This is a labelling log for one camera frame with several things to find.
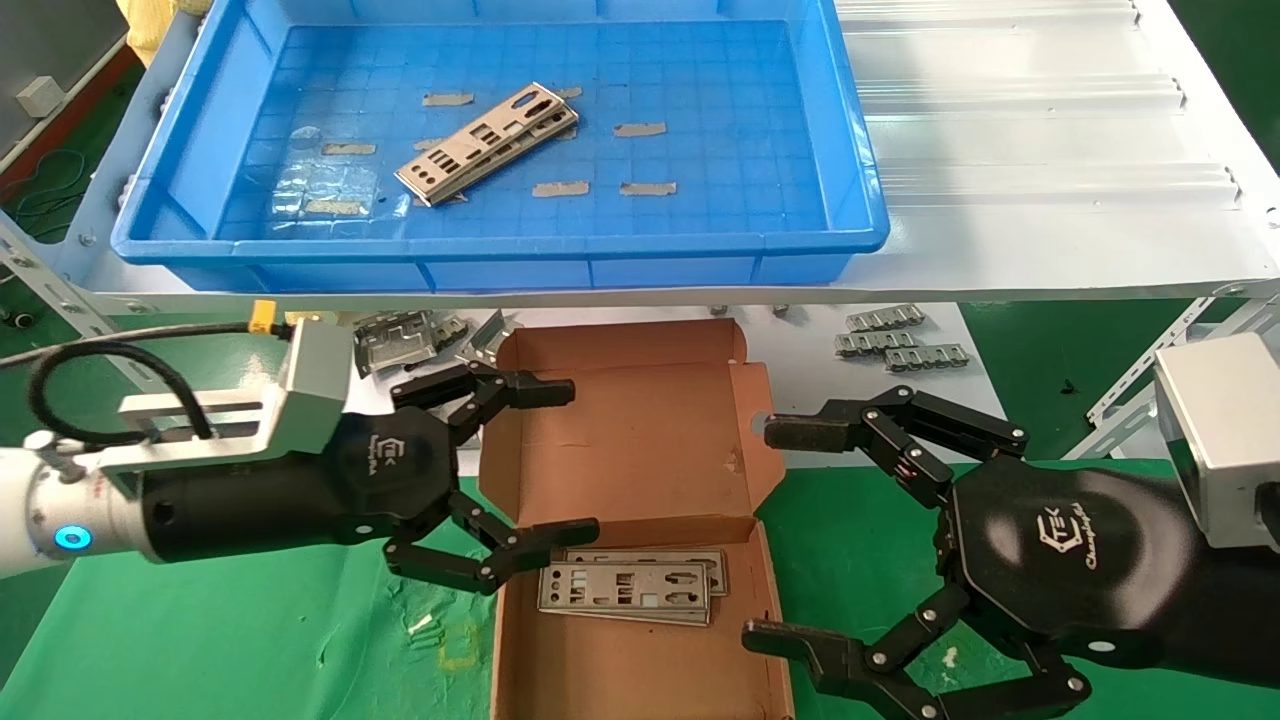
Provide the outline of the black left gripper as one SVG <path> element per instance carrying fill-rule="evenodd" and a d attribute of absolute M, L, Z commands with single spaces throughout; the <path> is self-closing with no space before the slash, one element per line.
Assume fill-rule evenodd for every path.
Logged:
<path fill-rule="evenodd" d="M 141 507 L 152 552 L 187 562 L 389 538 L 383 557 L 397 577 L 494 594 L 520 573 L 549 568 L 557 550 L 595 542 L 600 524 L 508 525 L 457 489 L 456 446 L 506 409 L 562 407 L 575 395 L 568 379 L 467 361 L 393 386 L 393 406 L 403 407 L 396 413 L 346 414 L 319 454 L 148 471 Z M 454 401 L 462 405 L 445 423 L 425 411 Z M 447 520 L 488 555 L 417 544 Z"/>

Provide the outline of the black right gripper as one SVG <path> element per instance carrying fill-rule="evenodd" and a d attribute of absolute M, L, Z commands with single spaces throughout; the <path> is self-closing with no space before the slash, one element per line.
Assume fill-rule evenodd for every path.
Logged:
<path fill-rule="evenodd" d="M 1092 694 L 1060 653 L 1277 685 L 1277 555 L 1211 546 L 1174 480 L 1030 465 L 1018 460 L 1023 428 L 906 386 L 771 415 L 763 438 L 776 450 L 860 451 L 920 506 L 945 506 L 941 571 L 968 592 L 943 585 L 873 644 L 792 623 L 744 625 L 745 650 L 804 664 L 822 694 L 883 719 L 1056 719 Z M 924 441 L 983 464 L 952 486 Z M 1028 676 L 942 694 L 910 678 L 965 611 L 988 642 L 1016 650 Z"/>

